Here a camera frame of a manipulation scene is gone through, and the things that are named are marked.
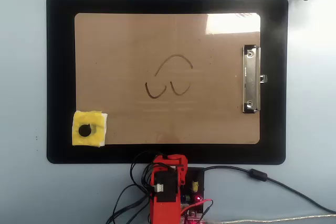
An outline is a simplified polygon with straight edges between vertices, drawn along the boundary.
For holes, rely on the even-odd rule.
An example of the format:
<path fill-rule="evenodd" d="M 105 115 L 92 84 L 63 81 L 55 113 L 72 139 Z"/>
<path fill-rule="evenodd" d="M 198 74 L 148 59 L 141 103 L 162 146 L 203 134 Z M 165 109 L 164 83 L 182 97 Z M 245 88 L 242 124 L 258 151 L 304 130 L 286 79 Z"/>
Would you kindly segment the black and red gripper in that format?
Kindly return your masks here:
<path fill-rule="evenodd" d="M 175 169 L 159 170 L 154 173 L 153 187 L 156 201 L 176 201 L 178 190 L 185 184 L 185 177 L 188 169 L 188 160 L 185 155 L 173 154 L 158 155 L 153 160 L 154 169 Z"/>

